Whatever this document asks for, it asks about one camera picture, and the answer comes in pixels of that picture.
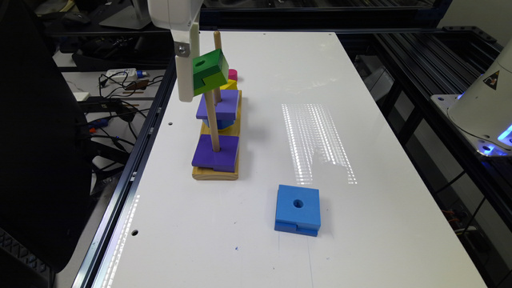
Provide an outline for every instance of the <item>wooden base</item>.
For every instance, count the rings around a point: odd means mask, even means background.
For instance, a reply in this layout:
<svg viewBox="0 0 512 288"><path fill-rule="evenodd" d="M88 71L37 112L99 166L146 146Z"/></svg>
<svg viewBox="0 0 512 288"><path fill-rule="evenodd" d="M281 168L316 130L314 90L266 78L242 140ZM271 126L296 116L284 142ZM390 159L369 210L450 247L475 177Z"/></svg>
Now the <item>wooden base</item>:
<svg viewBox="0 0 512 288"><path fill-rule="evenodd" d="M237 119L234 124L222 131L219 135L237 136L240 137L240 121L242 118L242 92L238 92L240 100L238 101ZM210 134L210 128L203 123L201 126L201 134ZM234 172L217 172L211 168L194 167L192 169L192 177L196 180L237 180L238 179L238 160L240 159L240 149L238 148L237 163L234 167Z"/></svg>

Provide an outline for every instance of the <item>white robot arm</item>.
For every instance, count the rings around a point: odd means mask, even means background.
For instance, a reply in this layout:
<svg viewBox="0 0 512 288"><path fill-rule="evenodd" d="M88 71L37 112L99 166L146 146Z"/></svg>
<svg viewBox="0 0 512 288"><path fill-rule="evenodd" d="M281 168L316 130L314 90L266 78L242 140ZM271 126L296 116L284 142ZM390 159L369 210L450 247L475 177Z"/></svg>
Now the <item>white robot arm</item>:
<svg viewBox="0 0 512 288"><path fill-rule="evenodd" d="M151 21L169 29L174 39L179 99L192 102L192 59L199 56L199 11L202 0L148 0Z"/></svg>
<svg viewBox="0 0 512 288"><path fill-rule="evenodd" d="M459 129L512 150L512 42L448 109Z"/></svg>

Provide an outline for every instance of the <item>white table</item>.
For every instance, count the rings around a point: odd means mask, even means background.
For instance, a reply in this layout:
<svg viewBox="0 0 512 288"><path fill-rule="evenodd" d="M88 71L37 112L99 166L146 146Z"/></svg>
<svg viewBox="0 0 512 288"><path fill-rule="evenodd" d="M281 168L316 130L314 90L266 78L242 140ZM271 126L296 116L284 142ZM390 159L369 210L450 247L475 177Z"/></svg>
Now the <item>white table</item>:
<svg viewBox="0 0 512 288"><path fill-rule="evenodd" d="M240 179L192 179L199 98L175 87L96 287L485 287L335 34L222 41ZM316 238L274 231L279 184L320 189Z"/></svg>

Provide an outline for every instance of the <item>screw hole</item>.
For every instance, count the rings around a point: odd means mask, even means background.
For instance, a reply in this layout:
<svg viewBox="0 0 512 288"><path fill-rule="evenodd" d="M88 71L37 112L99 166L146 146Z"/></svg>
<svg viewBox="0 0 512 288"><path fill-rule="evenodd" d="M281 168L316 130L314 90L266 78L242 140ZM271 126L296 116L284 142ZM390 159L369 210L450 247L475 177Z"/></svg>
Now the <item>screw hole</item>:
<svg viewBox="0 0 512 288"><path fill-rule="evenodd" d="M300 200L294 200L294 206L297 208L302 208L304 206L304 203Z"/></svg>

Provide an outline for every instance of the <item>yellow block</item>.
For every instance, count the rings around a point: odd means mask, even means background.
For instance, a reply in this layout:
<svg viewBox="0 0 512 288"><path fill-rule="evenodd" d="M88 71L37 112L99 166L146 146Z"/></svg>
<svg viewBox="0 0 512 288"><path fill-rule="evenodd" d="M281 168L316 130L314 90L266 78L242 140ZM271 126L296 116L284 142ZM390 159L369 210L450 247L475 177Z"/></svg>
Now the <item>yellow block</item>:
<svg viewBox="0 0 512 288"><path fill-rule="evenodd" d="M221 86L221 90L238 90L237 82L235 80L228 79L227 84Z"/></svg>

